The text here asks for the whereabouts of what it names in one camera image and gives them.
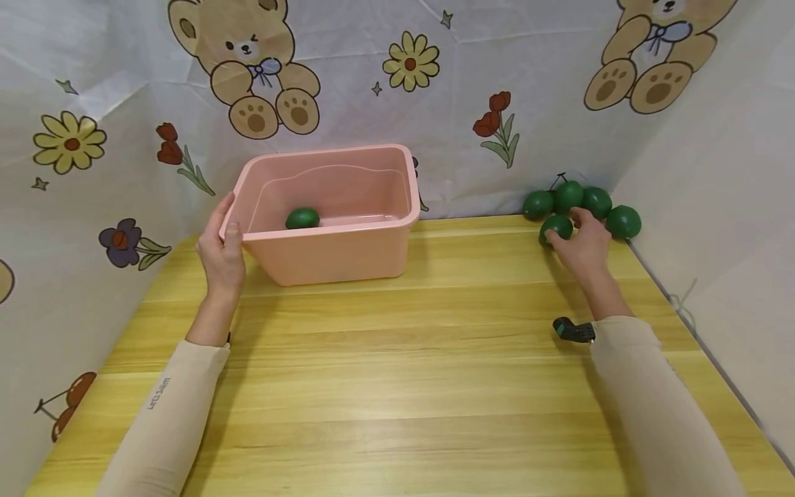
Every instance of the teddy bear print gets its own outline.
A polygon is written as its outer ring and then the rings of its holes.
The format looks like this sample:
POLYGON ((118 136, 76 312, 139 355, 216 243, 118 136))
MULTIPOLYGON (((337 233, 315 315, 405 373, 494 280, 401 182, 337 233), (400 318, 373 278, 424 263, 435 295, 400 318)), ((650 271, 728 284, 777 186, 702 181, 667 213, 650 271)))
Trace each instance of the teddy bear print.
POLYGON ((671 105, 717 46, 709 33, 737 0, 619 0, 619 27, 585 91, 592 111, 625 98, 639 114, 671 105))
POLYGON ((169 21, 182 47, 199 60, 210 86, 230 106, 241 135, 270 138, 279 124, 297 134, 320 122, 320 81, 293 62, 287 0, 171 0, 169 21))

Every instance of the bear paw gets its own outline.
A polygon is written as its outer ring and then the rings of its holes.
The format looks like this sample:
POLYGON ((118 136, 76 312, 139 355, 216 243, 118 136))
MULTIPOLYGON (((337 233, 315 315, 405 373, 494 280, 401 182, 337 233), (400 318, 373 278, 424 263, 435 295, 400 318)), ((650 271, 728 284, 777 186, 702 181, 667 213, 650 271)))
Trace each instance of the bear paw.
POLYGON ((273 106, 257 96, 243 97, 229 109, 229 120, 246 138, 264 140, 276 134, 279 120, 273 106))
POLYGON ((666 62, 643 73, 630 104, 639 114, 653 114, 671 105, 690 82, 693 71, 681 62, 666 62))
POLYGON ((296 134, 310 134, 320 123, 317 101, 300 88, 284 90, 276 97, 279 118, 285 127, 296 134))
POLYGON ((613 60, 596 73, 585 91, 585 106, 601 111, 621 102, 632 89, 638 70, 629 59, 613 60))

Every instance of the wooden table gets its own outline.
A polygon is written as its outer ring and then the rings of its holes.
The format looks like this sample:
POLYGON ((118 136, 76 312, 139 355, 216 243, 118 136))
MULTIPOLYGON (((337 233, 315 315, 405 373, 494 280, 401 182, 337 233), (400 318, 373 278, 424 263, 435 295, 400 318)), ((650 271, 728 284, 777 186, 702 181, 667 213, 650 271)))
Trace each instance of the wooden table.
MULTIPOLYGON (((396 279, 280 288, 249 259, 183 495, 642 495, 572 278, 520 216, 419 222, 396 279)), ((204 294, 180 244, 27 495, 91 495, 204 294)), ((795 480, 623 243, 610 266, 754 497, 795 480)))

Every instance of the pink plastic basket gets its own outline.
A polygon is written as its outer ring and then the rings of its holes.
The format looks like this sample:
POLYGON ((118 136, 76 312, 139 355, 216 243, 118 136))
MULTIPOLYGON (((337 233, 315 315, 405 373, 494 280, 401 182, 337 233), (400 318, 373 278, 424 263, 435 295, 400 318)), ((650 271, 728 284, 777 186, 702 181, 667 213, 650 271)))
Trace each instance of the pink plastic basket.
POLYGON ((236 222, 243 246, 283 286, 400 276, 420 193, 409 149, 365 146, 262 155, 249 161, 220 230, 236 222), (288 230, 296 208, 320 226, 288 230))

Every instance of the green plastic fruit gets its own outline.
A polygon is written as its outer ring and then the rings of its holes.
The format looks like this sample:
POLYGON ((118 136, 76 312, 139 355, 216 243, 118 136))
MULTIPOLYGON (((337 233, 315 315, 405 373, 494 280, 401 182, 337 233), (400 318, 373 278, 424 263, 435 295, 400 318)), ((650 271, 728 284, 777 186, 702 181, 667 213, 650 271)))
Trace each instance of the green plastic fruit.
POLYGON ((544 235, 547 230, 554 230, 562 239, 568 240, 572 237, 574 226, 572 226, 572 222, 568 220, 568 217, 563 214, 550 216, 549 219, 544 221, 544 224, 541 225, 541 231, 538 233, 538 242, 543 247, 550 247, 549 241, 547 241, 546 235, 544 235))
POLYGON ((300 230, 305 227, 320 226, 320 215, 315 209, 302 207, 290 212, 285 222, 288 230, 300 230))
POLYGON ((641 232, 641 216, 632 207, 619 205, 607 215, 605 226, 615 238, 633 238, 641 232))
POLYGON ((582 207, 591 211, 591 214, 601 221, 610 214, 610 210, 613 208, 613 200, 610 199, 609 193, 601 188, 591 186, 583 192, 582 207))
POLYGON ((568 214, 572 207, 579 207, 583 203, 584 190, 580 183, 567 181, 555 190, 555 212, 568 214))
POLYGON ((552 212, 555 200, 551 192, 530 193, 522 205, 522 214, 531 221, 540 221, 552 212))

